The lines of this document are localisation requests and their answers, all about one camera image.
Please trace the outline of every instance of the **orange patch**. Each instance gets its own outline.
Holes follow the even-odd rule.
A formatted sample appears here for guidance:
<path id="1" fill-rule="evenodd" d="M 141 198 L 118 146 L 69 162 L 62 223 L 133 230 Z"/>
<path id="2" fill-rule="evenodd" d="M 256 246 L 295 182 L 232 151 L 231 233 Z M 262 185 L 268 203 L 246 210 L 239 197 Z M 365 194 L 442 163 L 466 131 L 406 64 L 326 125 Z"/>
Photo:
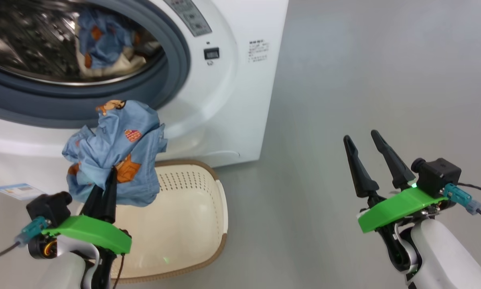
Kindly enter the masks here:
<path id="1" fill-rule="evenodd" d="M 131 142 L 134 142 L 142 137 L 141 132 L 138 130 L 125 130 L 124 135 Z"/>
<path id="2" fill-rule="evenodd" d="M 92 35 L 92 38 L 93 38 L 95 41 L 98 41 L 98 40 L 101 38 L 101 35 L 103 35 L 103 33 L 101 32 L 101 30 L 100 30 L 96 25 L 94 25 L 94 27 L 93 27 L 92 30 L 90 31 L 90 34 Z"/>
<path id="3" fill-rule="evenodd" d="M 67 174 L 77 175 L 78 171 L 79 171 L 79 165 L 75 163 L 74 165 L 69 167 L 69 169 L 67 170 Z"/>
<path id="4" fill-rule="evenodd" d="M 85 67 L 90 68 L 92 65 L 92 57 L 90 56 L 89 53 L 85 53 Z"/>
<path id="5" fill-rule="evenodd" d="M 134 33 L 134 46 L 141 43 L 141 35 L 138 32 Z"/>
<path id="6" fill-rule="evenodd" d="M 132 154 L 129 154 L 124 161 L 117 164 L 117 182 L 127 183 L 132 181 L 141 168 L 140 163 L 132 162 Z"/>

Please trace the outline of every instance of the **laundry basket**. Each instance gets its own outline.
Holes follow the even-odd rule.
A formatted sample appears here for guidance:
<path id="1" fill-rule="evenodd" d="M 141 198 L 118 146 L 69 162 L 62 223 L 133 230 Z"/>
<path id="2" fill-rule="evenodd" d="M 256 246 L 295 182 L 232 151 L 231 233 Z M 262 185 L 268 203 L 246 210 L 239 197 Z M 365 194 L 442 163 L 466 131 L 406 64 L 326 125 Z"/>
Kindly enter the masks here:
<path id="1" fill-rule="evenodd" d="M 132 236 L 119 283 L 181 275 L 209 265 L 221 254 L 228 210 L 215 172 L 198 161 L 156 164 L 160 192 L 144 208 L 117 206 L 117 228 Z M 121 258 L 112 265 L 117 278 Z"/>

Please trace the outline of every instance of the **washing machine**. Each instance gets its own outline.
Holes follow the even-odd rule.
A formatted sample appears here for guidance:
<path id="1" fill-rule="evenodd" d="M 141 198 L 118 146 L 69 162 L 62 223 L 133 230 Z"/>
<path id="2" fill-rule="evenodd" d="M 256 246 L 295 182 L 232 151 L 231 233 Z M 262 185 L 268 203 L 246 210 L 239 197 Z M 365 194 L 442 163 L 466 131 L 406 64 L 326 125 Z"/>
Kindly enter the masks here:
<path id="1" fill-rule="evenodd" d="M 139 100 L 166 124 L 157 160 L 259 159 L 288 0 L 0 0 L 0 190 L 67 190 L 61 151 L 95 108 Z M 141 64 L 85 75 L 82 9 L 136 27 Z"/>

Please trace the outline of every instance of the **sticker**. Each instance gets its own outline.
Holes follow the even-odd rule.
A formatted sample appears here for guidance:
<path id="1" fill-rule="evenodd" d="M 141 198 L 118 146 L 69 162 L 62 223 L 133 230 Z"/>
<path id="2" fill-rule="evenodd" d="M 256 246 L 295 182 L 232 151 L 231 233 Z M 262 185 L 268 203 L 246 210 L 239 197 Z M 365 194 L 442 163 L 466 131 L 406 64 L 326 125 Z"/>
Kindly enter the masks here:
<path id="1" fill-rule="evenodd" d="M 265 40 L 249 41 L 248 62 L 260 62 L 267 60 L 269 43 Z"/>
<path id="2" fill-rule="evenodd" d="M 125 130 L 124 135 L 131 142 L 134 142 L 142 137 L 141 132 L 138 130 Z"/>
<path id="3" fill-rule="evenodd" d="M 356 218 L 357 218 L 357 219 L 360 218 L 361 216 L 363 216 L 363 215 L 364 215 L 366 212 L 368 212 L 368 211 L 370 211 L 370 209 L 367 209 L 367 210 L 365 210 L 365 211 L 359 212 L 358 214 L 356 214 Z"/>
<path id="4" fill-rule="evenodd" d="M 38 190 L 27 183 L 18 183 L 16 185 L 3 185 L 0 187 L 0 192 L 9 196 L 13 196 L 16 199 L 33 199 L 37 196 L 44 194 L 41 190 Z"/>

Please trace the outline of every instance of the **cartoon print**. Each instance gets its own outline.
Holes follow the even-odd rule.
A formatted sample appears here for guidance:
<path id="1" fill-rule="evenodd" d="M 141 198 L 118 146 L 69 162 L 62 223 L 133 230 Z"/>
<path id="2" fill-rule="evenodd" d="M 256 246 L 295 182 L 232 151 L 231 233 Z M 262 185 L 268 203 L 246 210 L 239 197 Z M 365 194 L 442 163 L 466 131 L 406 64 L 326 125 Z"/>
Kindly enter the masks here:
<path id="1" fill-rule="evenodd" d="M 132 154 L 129 154 L 124 161 L 121 161 L 116 165 L 117 182 L 127 183 L 132 181 L 140 168 L 141 164 L 134 163 L 132 161 Z"/>
<path id="2" fill-rule="evenodd" d="M 106 104 L 103 104 L 102 106 L 98 106 L 96 108 L 96 111 L 99 112 L 101 110 L 101 113 L 103 113 L 103 116 L 107 115 L 107 110 L 120 110 L 126 105 L 126 100 L 110 100 Z"/>
<path id="3" fill-rule="evenodd" d="M 142 137 L 141 132 L 138 130 L 125 130 L 124 135 L 131 142 L 134 142 Z"/>

